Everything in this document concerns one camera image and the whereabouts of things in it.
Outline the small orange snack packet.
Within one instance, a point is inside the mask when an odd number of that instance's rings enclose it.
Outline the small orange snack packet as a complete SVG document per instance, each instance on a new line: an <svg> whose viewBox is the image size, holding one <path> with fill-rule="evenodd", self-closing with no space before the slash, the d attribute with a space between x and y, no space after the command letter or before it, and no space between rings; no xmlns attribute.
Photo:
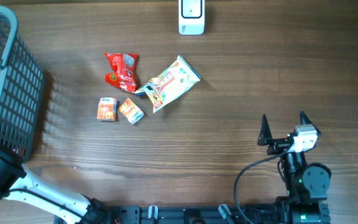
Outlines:
<svg viewBox="0 0 358 224"><path fill-rule="evenodd" d="M144 112L129 98L120 105L119 111L131 124L136 124L144 117Z"/></svg>

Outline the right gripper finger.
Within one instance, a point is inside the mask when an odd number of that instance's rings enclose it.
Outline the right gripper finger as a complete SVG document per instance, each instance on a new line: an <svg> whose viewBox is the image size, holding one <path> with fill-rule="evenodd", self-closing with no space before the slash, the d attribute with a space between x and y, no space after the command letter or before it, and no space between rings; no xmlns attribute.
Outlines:
<svg viewBox="0 0 358 224"><path fill-rule="evenodd" d="M317 135L318 136L321 135L321 131L309 120L309 118L307 117L307 115L304 111L300 111L300 123L301 124L311 124L315 128Z"/></svg>
<svg viewBox="0 0 358 224"><path fill-rule="evenodd" d="M267 121L267 117L265 114L262 116L262 123L259 138L257 140L257 144L259 146L271 145L273 143L273 137L270 130L269 123Z"/></svg>

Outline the red crinkled snack packet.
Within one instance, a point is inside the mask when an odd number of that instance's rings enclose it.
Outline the red crinkled snack packet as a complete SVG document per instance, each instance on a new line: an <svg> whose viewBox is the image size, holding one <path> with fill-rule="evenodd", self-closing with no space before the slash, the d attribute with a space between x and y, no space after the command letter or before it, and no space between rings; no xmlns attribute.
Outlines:
<svg viewBox="0 0 358 224"><path fill-rule="evenodd" d="M105 75L105 82L123 91L134 93L137 89L135 64L138 54L104 53L112 72Z"/></svg>

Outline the yellow snack bag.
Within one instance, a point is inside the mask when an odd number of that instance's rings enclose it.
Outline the yellow snack bag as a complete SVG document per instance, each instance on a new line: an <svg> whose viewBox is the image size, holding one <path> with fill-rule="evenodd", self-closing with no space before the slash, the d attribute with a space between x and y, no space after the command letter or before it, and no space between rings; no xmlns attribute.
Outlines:
<svg viewBox="0 0 358 224"><path fill-rule="evenodd" d="M182 96L200 80L200 75L179 54L177 59L160 75L151 78L136 90L135 95L147 95L153 104L153 113L155 113Z"/></svg>

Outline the white barcode scanner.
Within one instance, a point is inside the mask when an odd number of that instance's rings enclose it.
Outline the white barcode scanner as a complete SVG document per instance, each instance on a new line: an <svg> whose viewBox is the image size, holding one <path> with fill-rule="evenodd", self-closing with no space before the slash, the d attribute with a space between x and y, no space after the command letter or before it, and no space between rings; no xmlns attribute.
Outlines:
<svg viewBox="0 0 358 224"><path fill-rule="evenodd" d="M205 0L178 0L178 31L201 35L205 27Z"/></svg>

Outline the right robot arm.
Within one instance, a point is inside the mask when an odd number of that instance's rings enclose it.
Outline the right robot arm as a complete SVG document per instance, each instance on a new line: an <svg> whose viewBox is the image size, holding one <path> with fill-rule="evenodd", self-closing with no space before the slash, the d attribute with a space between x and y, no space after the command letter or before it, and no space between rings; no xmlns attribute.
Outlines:
<svg viewBox="0 0 358 224"><path fill-rule="evenodd" d="M316 147L321 131L300 112L300 124L285 138L273 138L263 115L257 144L267 146L269 156L280 158L281 176L287 196L277 197L272 214L273 223L331 222L327 199L331 170L320 163L307 163L305 153Z"/></svg>

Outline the grey plastic shopping basket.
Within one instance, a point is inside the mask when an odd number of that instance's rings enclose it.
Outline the grey plastic shopping basket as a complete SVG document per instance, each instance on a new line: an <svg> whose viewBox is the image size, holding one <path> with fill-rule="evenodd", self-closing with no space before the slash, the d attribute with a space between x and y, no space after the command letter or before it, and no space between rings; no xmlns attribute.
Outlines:
<svg viewBox="0 0 358 224"><path fill-rule="evenodd" d="M0 144L28 161L45 77L18 33L16 15L0 6Z"/></svg>

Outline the orange juice carton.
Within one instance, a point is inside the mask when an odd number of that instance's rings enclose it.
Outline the orange juice carton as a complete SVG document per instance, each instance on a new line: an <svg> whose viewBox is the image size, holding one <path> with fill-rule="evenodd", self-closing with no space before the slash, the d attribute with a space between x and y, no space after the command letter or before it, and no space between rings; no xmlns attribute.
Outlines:
<svg viewBox="0 0 358 224"><path fill-rule="evenodd" d="M117 99L108 97L101 98L98 104L97 119L100 121L115 121L116 106Z"/></svg>

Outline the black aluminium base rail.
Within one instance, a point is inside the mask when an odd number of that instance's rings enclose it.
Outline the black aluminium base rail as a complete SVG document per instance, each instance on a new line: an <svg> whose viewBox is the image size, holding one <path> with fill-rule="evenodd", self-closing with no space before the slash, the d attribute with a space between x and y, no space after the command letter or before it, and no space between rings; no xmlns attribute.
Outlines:
<svg viewBox="0 0 358 224"><path fill-rule="evenodd" d="M248 219L235 207L113 207L109 223L331 223L326 204L298 208L259 204L247 205L242 210Z"/></svg>

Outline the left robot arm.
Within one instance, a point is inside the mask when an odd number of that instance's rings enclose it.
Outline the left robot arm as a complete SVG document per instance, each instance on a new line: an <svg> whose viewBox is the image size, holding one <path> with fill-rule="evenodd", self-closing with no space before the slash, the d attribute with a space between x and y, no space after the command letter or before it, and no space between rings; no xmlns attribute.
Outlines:
<svg viewBox="0 0 358 224"><path fill-rule="evenodd" d="M66 223L111 223L108 207L95 198L61 189L35 175L12 150L13 131L0 127L0 199L16 200L52 213Z"/></svg>

